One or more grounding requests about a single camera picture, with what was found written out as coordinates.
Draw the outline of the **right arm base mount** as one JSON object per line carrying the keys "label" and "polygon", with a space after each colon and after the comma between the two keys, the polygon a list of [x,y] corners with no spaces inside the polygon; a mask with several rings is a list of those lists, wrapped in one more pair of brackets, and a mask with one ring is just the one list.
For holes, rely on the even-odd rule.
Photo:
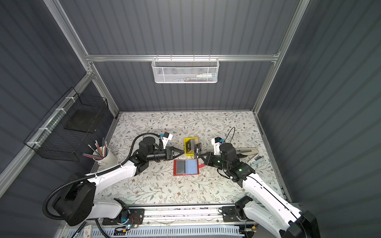
{"label": "right arm base mount", "polygon": [[219,213],[223,217],[223,221],[225,223],[228,222],[251,222],[254,223],[255,221],[245,218],[239,218],[235,211],[235,206],[223,206],[219,209]]}

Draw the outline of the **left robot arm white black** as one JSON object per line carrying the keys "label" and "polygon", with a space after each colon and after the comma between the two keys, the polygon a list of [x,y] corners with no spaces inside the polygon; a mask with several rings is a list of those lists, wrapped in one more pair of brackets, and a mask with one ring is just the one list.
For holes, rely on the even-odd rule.
{"label": "left robot arm white black", "polygon": [[128,223],[128,205],[118,198],[102,200],[95,196],[122,180],[139,175],[151,161],[172,161],[185,153],[167,146],[167,142],[167,139],[157,134],[146,133],[139,142],[139,148],[130,151],[123,162],[83,177],[73,176],[45,199],[44,215],[53,220],[64,220],[70,226],[100,218],[117,219],[120,224]]}

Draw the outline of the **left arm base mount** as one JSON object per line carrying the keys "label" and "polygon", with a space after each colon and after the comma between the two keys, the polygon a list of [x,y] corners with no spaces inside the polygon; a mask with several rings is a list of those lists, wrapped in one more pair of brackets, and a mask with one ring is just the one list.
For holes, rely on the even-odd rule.
{"label": "left arm base mount", "polygon": [[114,219],[104,218],[102,225],[141,225],[144,220],[144,209],[123,209],[121,213]]}

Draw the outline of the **yellow plastic card tray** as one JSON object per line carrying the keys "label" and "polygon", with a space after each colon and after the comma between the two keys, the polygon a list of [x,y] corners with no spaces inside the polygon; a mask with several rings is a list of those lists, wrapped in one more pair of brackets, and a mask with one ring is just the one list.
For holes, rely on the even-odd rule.
{"label": "yellow plastic card tray", "polygon": [[199,143],[197,137],[187,137],[184,139],[185,143],[185,155],[194,156],[195,145]]}

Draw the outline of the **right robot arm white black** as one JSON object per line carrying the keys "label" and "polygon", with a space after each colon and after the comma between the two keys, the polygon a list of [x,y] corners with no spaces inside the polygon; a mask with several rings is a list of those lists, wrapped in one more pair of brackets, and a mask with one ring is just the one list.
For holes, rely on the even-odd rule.
{"label": "right robot arm white black", "polygon": [[255,172],[240,159],[231,143],[216,143],[215,151],[202,153],[200,144],[194,155],[206,166],[217,168],[223,177],[237,183],[248,195],[235,202],[235,215],[241,221],[259,223],[277,238],[319,238],[320,231],[316,217],[302,212],[271,189]]}

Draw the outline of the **black VIP credit card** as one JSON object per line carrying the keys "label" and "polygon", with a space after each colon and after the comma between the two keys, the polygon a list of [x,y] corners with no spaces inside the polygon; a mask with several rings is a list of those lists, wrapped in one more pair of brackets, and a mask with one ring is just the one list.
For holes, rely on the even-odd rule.
{"label": "black VIP credit card", "polygon": [[174,162],[174,174],[184,175],[186,173],[186,161],[185,160],[176,160]]}

